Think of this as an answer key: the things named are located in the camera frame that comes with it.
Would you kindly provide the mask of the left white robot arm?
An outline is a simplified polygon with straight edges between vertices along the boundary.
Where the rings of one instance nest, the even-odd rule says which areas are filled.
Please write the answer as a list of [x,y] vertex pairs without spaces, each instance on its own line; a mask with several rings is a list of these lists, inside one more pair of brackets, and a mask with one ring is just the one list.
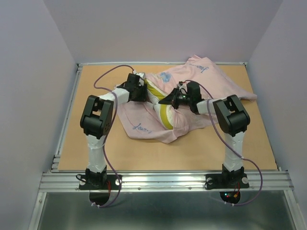
[[127,80],[114,90],[101,96],[90,95],[87,98],[80,127],[86,135],[89,163],[85,174],[76,176],[81,190],[101,189],[106,185],[107,163],[104,145],[112,127],[113,110],[118,105],[130,101],[145,102],[147,84],[144,80],[145,73],[130,73]]

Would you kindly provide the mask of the pink cartoon pillowcase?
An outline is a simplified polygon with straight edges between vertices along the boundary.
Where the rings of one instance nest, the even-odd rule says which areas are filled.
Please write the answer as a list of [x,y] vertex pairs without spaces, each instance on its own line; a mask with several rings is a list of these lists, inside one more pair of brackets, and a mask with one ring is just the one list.
[[171,143],[188,132],[211,125],[198,113],[197,103],[231,95],[256,100],[236,85],[207,57],[193,56],[183,65],[159,73],[146,73],[147,99],[119,105],[118,116],[132,139],[156,139]]

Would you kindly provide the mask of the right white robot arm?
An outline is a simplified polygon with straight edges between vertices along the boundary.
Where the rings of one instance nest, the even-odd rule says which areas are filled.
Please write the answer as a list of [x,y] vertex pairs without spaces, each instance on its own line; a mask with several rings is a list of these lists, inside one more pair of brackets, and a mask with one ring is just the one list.
[[248,188],[247,175],[243,166],[243,139],[250,117],[237,95],[230,95],[221,99],[214,99],[210,96],[203,99],[199,83],[187,80],[186,89],[183,89],[183,82],[179,82],[176,88],[159,101],[160,104],[171,105],[178,109],[186,105],[196,115],[208,115],[210,119],[216,116],[224,137],[220,140],[225,144],[225,158],[220,174],[206,174],[205,188]]

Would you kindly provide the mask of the cream yellow pillow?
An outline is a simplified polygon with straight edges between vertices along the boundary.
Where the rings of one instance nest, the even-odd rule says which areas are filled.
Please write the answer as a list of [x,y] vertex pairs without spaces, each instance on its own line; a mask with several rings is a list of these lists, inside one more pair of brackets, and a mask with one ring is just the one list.
[[153,110],[156,112],[160,123],[168,130],[173,129],[174,122],[172,106],[159,103],[166,97],[165,93],[147,78],[145,79],[145,83],[147,84],[149,102],[152,104]]

